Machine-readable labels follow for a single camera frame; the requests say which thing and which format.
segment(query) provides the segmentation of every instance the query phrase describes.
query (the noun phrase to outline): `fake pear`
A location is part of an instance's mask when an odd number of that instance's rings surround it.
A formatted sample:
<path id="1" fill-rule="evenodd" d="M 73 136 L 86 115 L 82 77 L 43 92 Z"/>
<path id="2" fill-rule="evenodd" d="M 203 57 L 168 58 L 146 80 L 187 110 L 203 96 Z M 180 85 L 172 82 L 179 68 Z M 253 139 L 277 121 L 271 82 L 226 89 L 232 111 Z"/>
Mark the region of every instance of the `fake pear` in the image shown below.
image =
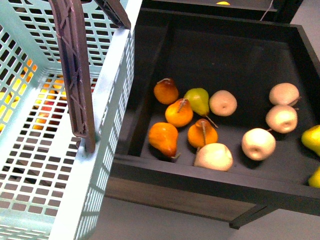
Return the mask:
<path id="1" fill-rule="evenodd" d="M 320 125 L 315 125 L 306 130 L 301 137 L 301 142 L 308 149 L 320 156 Z"/>
<path id="2" fill-rule="evenodd" d="M 171 77 L 158 81 L 153 88 L 153 93 L 155 98 L 164 105 L 173 104 L 179 97 L 179 91 Z"/>
<path id="3" fill-rule="evenodd" d="M 320 188 L 320 167 L 318 167 L 317 170 L 308 179 L 308 183 L 310 187 Z"/>
<path id="4" fill-rule="evenodd" d="M 157 122 L 149 130 L 149 143 L 165 156 L 174 158 L 178 146 L 178 130 L 167 122 Z"/>
<path id="5" fill-rule="evenodd" d="M 164 115 L 168 123 L 180 128 L 191 122 L 194 112 L 190 102 L 185 98 L 180 98 L 166 108 Z"/>
<path id="6" fill-rule="evenodd" d="M 207 144 L 216 143 L 218 133 L 206 119 L 201 118 L 190 126 L 187 139 L 194 148 L 202 148 Z"/>
<path id="7" fill-rule="evenodd" d="M 201 88 L 192 88 L 188 90 L 184 97 L 185 99 L 188 99 L 192 110 L 199 114 L 202 117 L 206 117 L 216 128 L 218 127 L 209 117 L 209 94 L 208 92 Z"/>

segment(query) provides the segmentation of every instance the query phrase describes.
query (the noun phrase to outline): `light blue plastic basket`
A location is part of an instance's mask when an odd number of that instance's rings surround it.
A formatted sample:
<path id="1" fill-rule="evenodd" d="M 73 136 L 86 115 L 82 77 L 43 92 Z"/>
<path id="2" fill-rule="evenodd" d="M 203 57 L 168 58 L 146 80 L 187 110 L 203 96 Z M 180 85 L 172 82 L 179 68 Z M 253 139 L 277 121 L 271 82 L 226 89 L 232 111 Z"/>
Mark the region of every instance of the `light blue plastic basket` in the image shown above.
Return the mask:
<path id="1" fill-rule="evenodd" d="M 1 1 L 0 239 L 93 233 L 134 77 L 141 2 L 121 0 L 131 30 L 116 29 L 94 1 L 82 5 L 96 131 L 87 154 L 72 134 L 48 1 Z"/>

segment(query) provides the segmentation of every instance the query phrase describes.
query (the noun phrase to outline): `pear stem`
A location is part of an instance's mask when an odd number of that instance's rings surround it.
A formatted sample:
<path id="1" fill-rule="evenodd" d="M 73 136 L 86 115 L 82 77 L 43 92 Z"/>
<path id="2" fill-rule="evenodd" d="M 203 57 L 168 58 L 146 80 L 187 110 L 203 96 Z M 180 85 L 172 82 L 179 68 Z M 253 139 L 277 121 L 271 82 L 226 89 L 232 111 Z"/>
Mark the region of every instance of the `pear stem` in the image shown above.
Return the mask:
<path id="1" fill-rule="evenodd" d="M 179 112 L 181 111 L 181 109 L 183 108 L 183 106 L 185 105 L 185 103 L 186 103 L 186 99 L 183 98 L 182 101 L 180 102 L 178 111 L 176 111 L 177 113 L 179 113 Z"/>
<path id="2" fill-rule="evenodd" d="M 170 80 L 170 78 L 164 78 L 164 79 L 158 81 L 156 84 L 162 83 L 162 82 L 165 81 L 165 80 Z"/>
<path id="3" fill-rule="evenodd" d="M 207 143 L 206 143 L 206 128 L 205 128 L 205 123 L 203 121 L 201 122 L 201 126 L 202 126 L 202 132 L 203 132 L 204 145 L 207 145 Z"/>
<path id="4" fill-rule="evenodd" d="M 172 156 L 171 159 L 176 161 L 180 157 L 180 155 L 181 152 L 179 152 L 176 156 Z"/>
<path id="5" fill-rule="evenodd" d="M 208 116 L 205 116 L 205 117 L 210 121 L 210 123 L 213 124 L 213 126 L 214 126 L 216 129 L 218 129 L 217 124 L 215 124 L 214 121 L 212 121 L 212 120 L 210 119 L 210 117 L 208 117 Z"/>

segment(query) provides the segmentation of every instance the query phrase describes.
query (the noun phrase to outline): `cream apple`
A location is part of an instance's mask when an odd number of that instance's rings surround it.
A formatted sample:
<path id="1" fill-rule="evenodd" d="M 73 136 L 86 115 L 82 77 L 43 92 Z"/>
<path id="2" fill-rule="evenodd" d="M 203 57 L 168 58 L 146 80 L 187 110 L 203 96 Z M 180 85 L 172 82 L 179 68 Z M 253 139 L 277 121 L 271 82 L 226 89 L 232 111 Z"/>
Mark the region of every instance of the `cream apple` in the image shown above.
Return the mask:
<path id="1" fill-rule="evenodd" d="M 265 121 L 272 130 L 287 134 L 296 129 L 298 114 L 292 106 L 275 105 L 266 114 Z"/>
<path id="2" fill-rule="evenodd" d="M 269 93 L 269 100 L 273 105 L 289 105 L 292 107 L 298 102 L 299 98 L 298 88 L 289 82 L 275 85 Z"/>
<path id="3" fill-rule="evenodd" d="M 210 143 L 203 146 L 196 154 L 194 166 L 228 171 L 234 162 L 232 154 L 222 143 Z"/>
<path id="4" fill-rule="evenodd" d="M 241 147 L 248 158 L 262 161 L 275 151 L 276 139 L 267 130 L 253 128 L 243 135 Z"/>
<path id="5" fill-rule="evenodd" d="M 229 91 L 219 90 L 210 97 L 209 106 L 215 115 L 227 117 L 236 111 L 238 103 Z"/>

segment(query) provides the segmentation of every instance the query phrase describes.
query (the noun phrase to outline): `yellow-green pear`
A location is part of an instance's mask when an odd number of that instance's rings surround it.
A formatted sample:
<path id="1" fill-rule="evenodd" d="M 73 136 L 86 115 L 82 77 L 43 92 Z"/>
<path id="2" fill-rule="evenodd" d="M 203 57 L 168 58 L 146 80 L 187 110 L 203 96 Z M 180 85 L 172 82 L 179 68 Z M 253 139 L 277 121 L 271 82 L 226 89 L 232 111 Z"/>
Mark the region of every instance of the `yellow-green pear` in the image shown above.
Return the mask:
<path id="1" fill-rule="evenodd" d="M 209 94 L 203 88 L 192 88 L 184 95 L 185 99 L 188 99 L 192 110 L 202 117 L 206 117 L 209 114 Z"/>
<path id="2" fill-rule="evenodd" d="M 320 167 L 312 174 L 312 176 L 308 179 L 309 186 L 320 188 Z"/>
<path id="3" fill-rule="evenodd" d="M 306 130 L 301 137 L 303 145 L 320 156 L 320 125 Z"/>

